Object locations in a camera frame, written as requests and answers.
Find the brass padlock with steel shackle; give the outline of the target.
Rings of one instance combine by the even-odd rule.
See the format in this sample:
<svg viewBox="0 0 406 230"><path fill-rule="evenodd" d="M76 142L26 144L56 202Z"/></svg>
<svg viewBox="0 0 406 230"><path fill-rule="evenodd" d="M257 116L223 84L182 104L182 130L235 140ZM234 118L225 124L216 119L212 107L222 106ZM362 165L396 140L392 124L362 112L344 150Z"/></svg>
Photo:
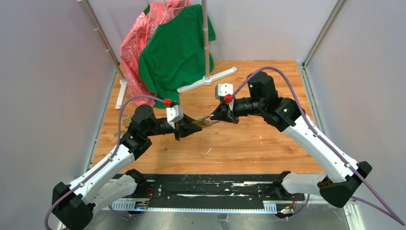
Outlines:
<svg viewBox="0 0 406 230"><path fill-rule="evenodd" d="M206 128L206 127L210 127L210 126L220 122L220 120L215 120L215 121L209 120L209 118L211 118L212 116L213 115L207 115L207 116L204 116L204 117L202 117L200 119L194 120L194 121L191 122L191 125L195 125L195 126L198 126L200 128Z"/></svg>

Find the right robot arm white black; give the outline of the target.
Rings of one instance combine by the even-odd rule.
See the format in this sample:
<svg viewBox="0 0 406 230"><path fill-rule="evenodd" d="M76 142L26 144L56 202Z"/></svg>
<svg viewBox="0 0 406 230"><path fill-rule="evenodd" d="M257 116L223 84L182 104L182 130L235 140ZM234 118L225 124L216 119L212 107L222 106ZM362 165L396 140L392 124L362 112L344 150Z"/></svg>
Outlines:
<svg viewBox="0 0 406 230"><path fill-rule="evenodd" d="M343 207L362 184L372 167L342 152L311 121L295 100L278 95L274 80L261 71L247 82L250 96L231 98L233 85L220 83L215 88L218 107L212 120L238 123L242 116L256 115L295 140L323 168L319 174L282 172L272 183L273 193L286 200L297 193L324 198L335 207Z"/></svg>

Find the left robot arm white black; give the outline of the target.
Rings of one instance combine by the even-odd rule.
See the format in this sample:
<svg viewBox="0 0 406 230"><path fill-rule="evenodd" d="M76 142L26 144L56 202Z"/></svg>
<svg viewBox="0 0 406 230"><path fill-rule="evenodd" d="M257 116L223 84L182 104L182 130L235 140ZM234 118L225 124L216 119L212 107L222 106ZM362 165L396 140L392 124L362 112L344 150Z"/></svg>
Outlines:
<svg viewBox="0 0 406 230"><path fill-rule="evenodd" d="M179 105L171 103L166 115L156 118L151 106L137 107L127 131L102 161L70 183L54 187L51 212L68 230L86 228L96 213L124 196L146 194L147 180L135 169L114 183L110 180L147 151L152 145L150 136L173 134L180 140L202 130Z"/></svg>

